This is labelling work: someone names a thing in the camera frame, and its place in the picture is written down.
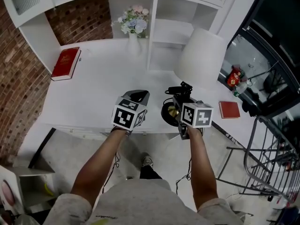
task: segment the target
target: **white desk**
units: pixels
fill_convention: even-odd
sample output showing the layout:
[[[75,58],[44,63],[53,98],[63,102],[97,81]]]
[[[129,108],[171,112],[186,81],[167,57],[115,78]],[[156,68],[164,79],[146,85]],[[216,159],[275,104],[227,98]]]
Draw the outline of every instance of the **white desk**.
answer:
[[[140,39],[143,52],[135,60],[125,53],[127,39],[99,40],[78,43],[81,61],[76,65],[73,78],[51,82],[45,100],[41,121],[60,130],[85,128],[100,133],[111,129],[111,115],[118,96],[128,90],[148,90],[150,98],[146,121],[135,131],[148,133],[177,133],[161,117],[163,101],[171,96],[164,93],[168,87],[179,86],[181,80],[173,71],[146,71],[148,40]],[[212,91],[193,88],[192,95],[214,107],[213,121],[247,147],[255,118],[242,110],[242,101],[221,83],[216,82]],[[236,101],[239,119],[222,119],[219,101]],[[254,142],[260,148],[265,125],[258,124]],[[267,135],[271,144],[272,136]]]

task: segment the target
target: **red book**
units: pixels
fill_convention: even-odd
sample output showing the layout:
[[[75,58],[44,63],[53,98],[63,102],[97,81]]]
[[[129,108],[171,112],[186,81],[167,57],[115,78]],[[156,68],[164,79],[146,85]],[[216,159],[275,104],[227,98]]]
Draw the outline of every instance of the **red book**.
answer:
[[[237,102],[219,102],[222,118],[239,118],[240,111]]]
[[[71,79],[80,55],[79,47],[62,50],[51,75],[53,81]]]

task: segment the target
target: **brick wall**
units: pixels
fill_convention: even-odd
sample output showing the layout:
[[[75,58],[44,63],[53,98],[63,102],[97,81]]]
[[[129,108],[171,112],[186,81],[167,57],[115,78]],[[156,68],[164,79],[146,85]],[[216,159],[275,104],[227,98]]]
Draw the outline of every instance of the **brick wall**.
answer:
[[[108,0],[75,0],[46,12],[61,45],[112,38]],[[11,164],[42,110],[50,74],[0,0],[0,164]]]
[[[0,0],[0,164],[11,164],[42,110],[50,74]]]
[[[45,14],[60,45],[113,37],[108,0],[74,0]]]

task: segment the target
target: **gray t-shirt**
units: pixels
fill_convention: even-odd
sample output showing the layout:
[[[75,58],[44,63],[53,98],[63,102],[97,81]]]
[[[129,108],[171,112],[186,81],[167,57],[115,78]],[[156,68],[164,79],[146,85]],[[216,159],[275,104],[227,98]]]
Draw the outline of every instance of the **gray t-shirt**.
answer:
[[[74,194],[59,196],[44,225],[241,225],[224,199],[204,203],[198,212],[186,207],[165,180],[131,179],[90,203]]]

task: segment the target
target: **yellow object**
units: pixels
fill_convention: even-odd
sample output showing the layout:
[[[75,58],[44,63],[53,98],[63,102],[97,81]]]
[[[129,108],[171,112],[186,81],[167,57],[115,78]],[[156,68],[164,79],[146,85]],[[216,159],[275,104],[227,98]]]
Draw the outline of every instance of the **yellow object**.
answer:
[[[47,194],[49,194],[50,196],[54,196],[53,192],[47,187],[47,184],[44,184],[45,190],[47,192]]]
[[[108,219],[107,218],[104,218],[104,219],[101,219],[95,223],[92,223],[91,225],[105,225],[108,223]]]

